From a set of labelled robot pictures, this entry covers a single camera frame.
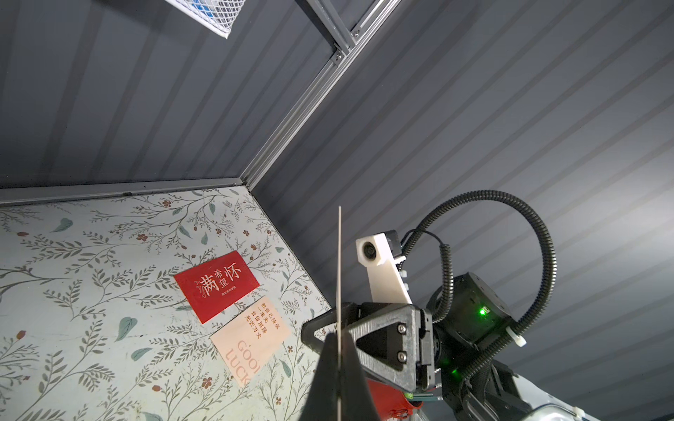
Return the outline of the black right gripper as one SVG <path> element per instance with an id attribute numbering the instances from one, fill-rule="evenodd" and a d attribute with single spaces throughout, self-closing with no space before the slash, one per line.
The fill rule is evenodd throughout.
<path id="1" fill-rule="evenodd" d="M 427 309 L 441 307 L 451 284 L 449 311 L 433 322 L 435 367 L 441 372 L 442 399 L 460 405 L 470 392 L 484 405 L 516 405 L 519 396 L 513 372 L 490 359 L 469 380 L 461 373 L 499 338 L 509 338 L 515 326 L 508 305 L 479 276 L 443 275 Z M 326 328 L 336 324 L 336 310 L 306 321 L 301 341 L 320 354 L 316 372 L 299 420 L 336 420 L 338 415 L 338 340 Z M 421 387 L 421 310 L 403 303 L 346 303 L 342 305 L 341 420 L 379 421 L 364 371 L 372 380 L 404 392 Z"/>

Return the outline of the pink good luck postcard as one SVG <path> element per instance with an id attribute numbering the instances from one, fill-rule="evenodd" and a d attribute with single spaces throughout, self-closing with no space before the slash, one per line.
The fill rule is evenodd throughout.
<path id="1" fill-rule="evenodd" d="M 211 336 L 233 380 L 245 388 L 291 332 L 269 298 L 261 298 Z"/>

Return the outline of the red postcard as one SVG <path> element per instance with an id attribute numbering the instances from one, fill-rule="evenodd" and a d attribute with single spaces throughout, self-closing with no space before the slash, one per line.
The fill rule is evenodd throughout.
<path id="1" fill-rule="evenodd" d="M 202 325 L 260 286 L 238 252 L 189 268 L 174 279 Z"/>

